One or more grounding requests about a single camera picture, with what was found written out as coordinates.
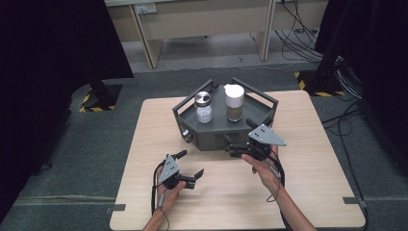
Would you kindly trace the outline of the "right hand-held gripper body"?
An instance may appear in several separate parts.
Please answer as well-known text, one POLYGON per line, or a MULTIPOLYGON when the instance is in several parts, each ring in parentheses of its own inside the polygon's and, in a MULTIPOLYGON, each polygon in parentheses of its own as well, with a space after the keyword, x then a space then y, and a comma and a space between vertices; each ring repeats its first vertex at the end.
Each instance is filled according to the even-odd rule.
POLYGON ((230 153, 231 157, 240 158, 242 154, 247 154, 258 161, 263 161, 269 157, 273 145, 287 145, 265 124, 261 124, 249 132, 248 138, 249 141, 245 143, 232 143, 229 147, 226 147, 226 151, 230 153))

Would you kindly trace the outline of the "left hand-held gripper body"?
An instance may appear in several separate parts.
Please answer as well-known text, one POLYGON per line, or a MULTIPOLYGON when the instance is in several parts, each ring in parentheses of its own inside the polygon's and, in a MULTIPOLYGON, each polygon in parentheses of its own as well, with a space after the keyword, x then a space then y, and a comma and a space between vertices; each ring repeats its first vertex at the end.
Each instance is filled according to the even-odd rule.
POLYGON ((168 190, 172 190, 179 182, 184 181, 186 183, 185 188, 193 190, 196 180, 194 177, 182 175, 176 161, 172 155, 166 156, 162 173, 159 176, 159 183, 164 185, 168 190))

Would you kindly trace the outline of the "dark grey corner rack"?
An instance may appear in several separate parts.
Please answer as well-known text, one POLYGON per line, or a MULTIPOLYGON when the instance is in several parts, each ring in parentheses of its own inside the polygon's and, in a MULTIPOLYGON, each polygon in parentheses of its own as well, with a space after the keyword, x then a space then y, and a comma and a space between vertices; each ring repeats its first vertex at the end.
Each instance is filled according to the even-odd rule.
POLYGON ((227 118, 225 85, 216 84, 213 80, 207 81, 172 109, 180 134, 187 143, 194 144, 201 151, 222 150, 226 148, 224 134, 229 134, 233 143, 249 141, 248 133, 252 129, 245 122, 248 118, 258 126, 261 124, 270 126, 273 123, 278 106, 275 98, 240 79, 233 78, 231 83, 244 88, 242 118, 239 121, 230 121, 227 118), (196 108, 192 100, 200 91, 206 91, 211 95, 213 118, 208 123, 201 123, 196 118, 196 108))

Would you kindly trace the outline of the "glass jar with white lid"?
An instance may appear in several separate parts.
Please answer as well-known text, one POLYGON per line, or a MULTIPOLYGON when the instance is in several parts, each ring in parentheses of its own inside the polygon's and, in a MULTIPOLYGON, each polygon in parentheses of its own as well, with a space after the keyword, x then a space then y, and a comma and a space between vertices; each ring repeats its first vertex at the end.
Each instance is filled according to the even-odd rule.
POLYGON ((244 88, 240 85, 227 84, 224 91, 227 118, 230 121, 239 121, 242 118, 244 88))

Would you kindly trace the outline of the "glass jar with silver lid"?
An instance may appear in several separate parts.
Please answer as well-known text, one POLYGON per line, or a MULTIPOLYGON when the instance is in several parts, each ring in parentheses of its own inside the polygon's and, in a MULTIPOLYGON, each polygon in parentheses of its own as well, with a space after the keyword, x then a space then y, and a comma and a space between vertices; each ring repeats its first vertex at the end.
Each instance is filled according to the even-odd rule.
POLYGON ((206 91, 200 91, 194 96, 196 108, 196 118, 201 123, 208 123, 212 120, 211 95, 206 91))

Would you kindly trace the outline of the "person's left hand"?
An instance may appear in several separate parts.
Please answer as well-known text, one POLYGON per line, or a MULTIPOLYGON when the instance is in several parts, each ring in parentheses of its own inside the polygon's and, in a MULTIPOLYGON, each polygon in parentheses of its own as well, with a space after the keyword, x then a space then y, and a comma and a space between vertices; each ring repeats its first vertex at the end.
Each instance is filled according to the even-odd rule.
POLYGON ((165 213, 168 213, 175 203, 178 194, 186 186, 184 181, 179 182, 172 190, 168 190, 165 186, 159 185, 157 187, 158 207, 165 213))

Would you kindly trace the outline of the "person's right hand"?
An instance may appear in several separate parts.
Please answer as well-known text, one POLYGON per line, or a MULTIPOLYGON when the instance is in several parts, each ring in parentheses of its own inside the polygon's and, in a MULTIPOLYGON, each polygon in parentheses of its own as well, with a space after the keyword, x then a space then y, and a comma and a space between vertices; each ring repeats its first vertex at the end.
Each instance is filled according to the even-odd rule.
POLYGON ((281 182, 270 168, 274 165, 274 162, 270 159, 258 161, 247 154, 242 154, 242 159, 252 165, 252 172, 260 176, 262 184, 269 190, 273 199, 276 200, 280 191, 281 182))

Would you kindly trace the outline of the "grey tape strip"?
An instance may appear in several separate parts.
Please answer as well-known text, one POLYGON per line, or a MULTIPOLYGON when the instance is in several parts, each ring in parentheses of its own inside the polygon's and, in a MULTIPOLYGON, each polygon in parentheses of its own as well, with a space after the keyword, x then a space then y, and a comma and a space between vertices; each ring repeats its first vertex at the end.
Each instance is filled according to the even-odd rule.
POLYGON ((116 211, 125 211, 126 204, 114 204, 112 207, 107 207, 105 214, 111 214, 116 211))
POLYGON ((365 200, 359 199, 357 197, 344 197, 343 202, 344 202, 344 204, 357 204, 361 208, 367 208, 368 207, 368 203, 365 200))

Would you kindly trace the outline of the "black stand with striped base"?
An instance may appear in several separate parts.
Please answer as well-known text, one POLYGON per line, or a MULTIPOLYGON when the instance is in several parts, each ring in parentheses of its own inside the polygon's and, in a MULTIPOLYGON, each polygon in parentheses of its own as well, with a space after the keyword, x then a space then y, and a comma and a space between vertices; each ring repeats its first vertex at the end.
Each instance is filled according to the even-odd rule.
POLYGON ((299 87, 311 96, 343 95, 344 90, 335 73, 338 53, 327 48, 316 70, 300 70, 294 76, 299 87))
POLYGON ((90 89, 86 94, 80 112, 104 112, 115 108, 122 89, 121 84, 105 85, 102 80, 89 78, 90 89))

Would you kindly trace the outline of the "beige desk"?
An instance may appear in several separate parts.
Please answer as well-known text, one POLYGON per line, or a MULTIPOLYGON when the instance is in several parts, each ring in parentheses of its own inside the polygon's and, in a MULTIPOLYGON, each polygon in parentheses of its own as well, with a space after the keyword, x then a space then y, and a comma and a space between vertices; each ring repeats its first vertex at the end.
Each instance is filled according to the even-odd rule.
POLYGON ((268 58, 274 31, 316 29, 329 0, 104 0, 119 39, 139 41, 155 68, 163 42, 222 34, 250 33, 259 57, 268 58), (135 4, 155 3, 157 13, 138 14, 135 4))

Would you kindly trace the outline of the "black curtain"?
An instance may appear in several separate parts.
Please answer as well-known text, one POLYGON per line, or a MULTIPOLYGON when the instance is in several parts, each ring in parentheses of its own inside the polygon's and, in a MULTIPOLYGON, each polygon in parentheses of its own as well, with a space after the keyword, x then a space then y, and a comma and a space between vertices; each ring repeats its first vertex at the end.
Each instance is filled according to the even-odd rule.
POLYGON ((105 0, 0 0, 0 223, 40 169, 71 95, 133 72, 105 0))
POLYGON ((338 54, 360 80, 371 128, 408 176, 408 0, 328 0, 320 24, 324 51, 346 19, 338 54))

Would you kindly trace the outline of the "white power socket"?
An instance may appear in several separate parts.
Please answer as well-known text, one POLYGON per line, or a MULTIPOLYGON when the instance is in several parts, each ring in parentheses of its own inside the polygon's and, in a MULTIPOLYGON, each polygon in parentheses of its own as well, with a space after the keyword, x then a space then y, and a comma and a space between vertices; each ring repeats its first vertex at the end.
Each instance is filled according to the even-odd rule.
POLYGON ((155 3, 142 3, 142 4, 135 4, 134 9, 138 14, 149 14, 149 13, 157 13, 157 8, 155 3))

